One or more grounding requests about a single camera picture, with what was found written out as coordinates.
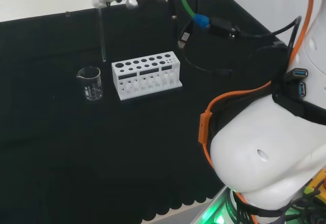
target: small hole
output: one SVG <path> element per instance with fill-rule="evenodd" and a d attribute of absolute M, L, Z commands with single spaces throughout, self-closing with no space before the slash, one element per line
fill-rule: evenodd
<path fill-rule="evenodd" d="M 269 157 L 268 157 L 268 155 L 264 151 L 261 151 L 261 150 L 258 149 L 257 150 L 257 153 L 258 153 L 258 155 L 259 155 L 259 157 L 260 157 L 260 159 L 262 161 L 268 162 Z"/>
<path fill-rule="evenodd" d="M 116 64 L 116 67 L 117 67 L 117 68 L 122 68 L 122 67 L 123 67 L 123 64 L 121 64 L 121 63 L 117 63 L 117 64 Z"/>

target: orange cable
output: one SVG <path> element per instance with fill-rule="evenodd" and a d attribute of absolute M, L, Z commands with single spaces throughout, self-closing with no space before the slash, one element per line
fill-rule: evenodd
<path fill-rule="evenodd" d="M 299 49 L 300 49 L 300 47 L 301 47 L 301 45 L 303 43 L 304 37 L 305 37 L 305 35 L 307 33 L 308 26 L 309 26 L 309 23 L 310 23 L 312 10 L 313 10 L 313 5 L 314 5 L 314 0 L 309 0 L 305 22 L 303 24 L 303 27 L 301 29 L 301 32 L 300 32 L 299 38 L 298 38 L 298 40 L 297 40 L 297 42 L 295 44 L 295 47 L 293 48 L 289 65 L 293 62 L 295 56 L 297 55 L 297 53 L 298 53 L 298 51 L 299 51 Z M 228 92 L 228 93 L 221 94 L 218 97 L 214 98 L 209 103 L 205 113 L 201 114 L 198 141 L 203 145 L 205 156 L 206 156 L 209 164 L 212 167 L 213 167 L 213 163 L 211 161 L 211 158 L 210 158 L 208 150 L 207 150 L 208 124 L 209 124 L 209 119 L 210 119 L 210 117 L 212 115 L 212 113 L 210 112 L 210 109 L 212 108 L 212 106 L 216 102 L 218 102 L 219 100 L 224 99 L 226 97 L 249 94 L 249 93 L 253 93 L 255 91 L 264 89 L 264 88 L 268 87 L 270 85 L 270 83 L 271 83 L 271 81 L 269 81 L 268 83 L 266 83 L 265 85 L 263 85 L 263 86 L 261 86 L 259 88 L 252 89 L 252 90 L 233 91 L 233 92 Z M 236 194 L 241 199 L 241 201 L 243 201 L 244 203 L 247 203 L 246 200 L 242 197 L 242 195 L 240 193 L 236 192 Z M 258 224 L 256 217 L 254 215 L 251 215 L 251 216 L 252 216 L 252 219 L 254 221 L 254 224 Z"/>

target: green cable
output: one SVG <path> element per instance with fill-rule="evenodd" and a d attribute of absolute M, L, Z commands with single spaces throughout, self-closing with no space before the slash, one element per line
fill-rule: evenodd
<path fill-rule="evenodd" d="M 187 0 L 181 0 L 182 4 L 184 6 L 184 8 L 187 10 L 188 14 L 194 18 L 195 13 L 193 12 L 193 10 L 190 8 L 189 4 L 187 3 Z"/>

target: usb port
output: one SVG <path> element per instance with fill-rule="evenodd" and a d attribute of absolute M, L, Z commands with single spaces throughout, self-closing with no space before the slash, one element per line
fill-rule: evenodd
<path fill-rule="evenodd" d="M 293 70 L 291 70 L 285 74 L 284 80 L 286 80 L 286 81 L 302 80 L 306 77 L 308 77 L 308 70 L 294 68 Z"/>
<path fill-rule="evenodd" d="M 308 72 L 302 69 L 295 69 L 293 71 L 294 76 L 307 77 Z"/>
<path fill-rule="evenodd" d="M 305 83 L 300 83 L 299 84 L 299 96 L 300 97 L 305 97 L 306 95 L 306 84 Z"/>

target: yellow component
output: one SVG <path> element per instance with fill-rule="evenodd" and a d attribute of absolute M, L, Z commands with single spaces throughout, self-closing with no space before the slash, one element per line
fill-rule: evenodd
<path fill-rule="evenodd" d="M 316 175 L 316 177 L 309 183 L 308 187 L 306 187 L 305 193 L 313 192 L 315 190 L 315 187 L 318 185 L 318 183 L 325 178 L 326 178 L 326 169 L 322 169 Z M 316 197 L 326 204 L 326 189 L 323 184 L 320 186 L 319 190 L 321 193 Z"/>

